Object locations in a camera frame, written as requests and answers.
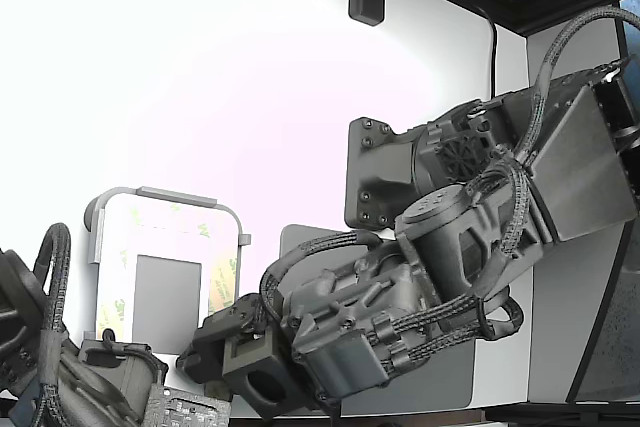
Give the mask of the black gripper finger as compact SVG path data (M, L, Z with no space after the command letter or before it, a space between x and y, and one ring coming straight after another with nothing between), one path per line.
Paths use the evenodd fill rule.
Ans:
M219 343L224 344L227 331L218 324L206 324L196 329L191 341L191 346L196 351L204 351L213 348Z
M177 358L177 369L195 383L222 380L224 347L209 346L198 351L190 346Z

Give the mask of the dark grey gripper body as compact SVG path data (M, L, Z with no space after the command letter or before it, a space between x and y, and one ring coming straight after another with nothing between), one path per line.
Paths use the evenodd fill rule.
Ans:
M301 404L297 381L274 330L267 330L259 338L227 340L222 376L231 390L251 406Z

